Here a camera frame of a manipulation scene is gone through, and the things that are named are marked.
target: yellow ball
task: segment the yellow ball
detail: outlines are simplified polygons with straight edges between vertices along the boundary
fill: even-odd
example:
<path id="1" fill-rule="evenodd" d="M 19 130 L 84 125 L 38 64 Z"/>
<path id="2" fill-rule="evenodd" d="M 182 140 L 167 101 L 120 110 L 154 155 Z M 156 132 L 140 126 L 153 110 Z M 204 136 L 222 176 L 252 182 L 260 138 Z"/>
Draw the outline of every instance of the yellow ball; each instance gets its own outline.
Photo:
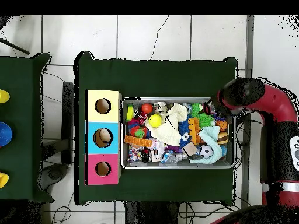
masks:
<path id="1" fill-rule="evenodd" d="M 149 123 L 152 127 L 156 128 L 162 124 L 162 117 L 158 114 L 154 114 L 149 118 Z"/>

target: dark green tablecloth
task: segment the dark green tablecloth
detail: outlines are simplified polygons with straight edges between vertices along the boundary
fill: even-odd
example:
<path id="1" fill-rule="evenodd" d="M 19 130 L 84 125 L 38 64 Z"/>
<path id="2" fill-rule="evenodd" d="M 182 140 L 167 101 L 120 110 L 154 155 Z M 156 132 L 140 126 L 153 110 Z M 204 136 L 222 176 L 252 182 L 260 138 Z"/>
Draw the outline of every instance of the dark green tablecloth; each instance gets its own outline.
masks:
<path id="1" fill-rule="evenodd" d="M 235 78 L 236 67 L 234 58 L 181 62 L 96 60 L 89 52 L 81 52 L 74 62 L 75 87 L 79 87 L 75 96 L 75 104 L 79 103 L 79 114 L 75 113 L 75 142 L 79 145 L 75 184 L 79 179 L 79 190 L 75 199 L 80 203 L 224 200 L 231 204 L 233 169 L 123 169 L 118 185 L 86 186 L 84 90 L 117 90 L 123 97 L 211 97 Z"/>
<path id="2" fill-rule="evenodd" d="M 41 162 L 41 73 L 50 54 L 33 58 L 0 57 L 0 89 L 9 92 L 0 103 L 0 122 L 13 132 L 9 144 L 0 149 L 0 172 L 9 181 L 0 189 L 0 200 L 52 202 L 38 187 Z"/>

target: green plush toy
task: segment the green plush toy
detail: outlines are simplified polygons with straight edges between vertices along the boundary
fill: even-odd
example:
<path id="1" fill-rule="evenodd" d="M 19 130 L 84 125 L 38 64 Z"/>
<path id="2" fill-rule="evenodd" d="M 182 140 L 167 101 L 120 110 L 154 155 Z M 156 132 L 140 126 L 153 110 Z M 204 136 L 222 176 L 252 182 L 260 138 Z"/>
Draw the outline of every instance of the green plush toy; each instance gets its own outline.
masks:
<path id="1" fill-rule="evenodd" d="M 199 127 L 201 129 L 206 126 L 211 126 L 213 118 L 212 116 L 203 112 L 203 106 L 201 103 L 192 103 L 191 107 L 191 117 L 196 117 L 199 119 Z"/>

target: pink box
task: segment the pink box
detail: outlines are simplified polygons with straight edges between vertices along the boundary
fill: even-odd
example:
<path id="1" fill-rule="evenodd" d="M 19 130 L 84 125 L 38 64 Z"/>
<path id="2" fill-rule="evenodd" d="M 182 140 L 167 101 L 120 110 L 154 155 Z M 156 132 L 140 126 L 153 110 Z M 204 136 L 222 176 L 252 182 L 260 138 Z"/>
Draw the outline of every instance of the pink box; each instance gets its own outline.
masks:
<path id="1" fill-rule="evenodd" d="M 88 160 L 86 161 L 85 155 L 85 165 L 87 166 L 87 185 L 88 186 L 98 186 L 98 185 L 115 185 L 119 182 L 120 177 L 120 165 L 119 165 L 119 155 L 118 154 L 107 154 L 107 155 L 88 155 Z M 109 164 L 110 172 L 107 176 L 100 176 L 96 172 L 96 165 L 99 162 L 106 162 Z"/>

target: soccer ball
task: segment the soccer ball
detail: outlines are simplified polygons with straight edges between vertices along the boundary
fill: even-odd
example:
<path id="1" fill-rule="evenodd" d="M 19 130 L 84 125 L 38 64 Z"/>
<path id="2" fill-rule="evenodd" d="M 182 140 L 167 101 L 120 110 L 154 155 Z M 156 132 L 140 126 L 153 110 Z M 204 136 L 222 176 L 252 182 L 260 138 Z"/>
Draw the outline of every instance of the soccer ball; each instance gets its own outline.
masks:
<path id="1" fill-rule="evenodd" d="M 204 144 L 200 147 L 199 153 L 202 158 L 209 158 L 213 155 L 214 151 L 211 146 Z"/>

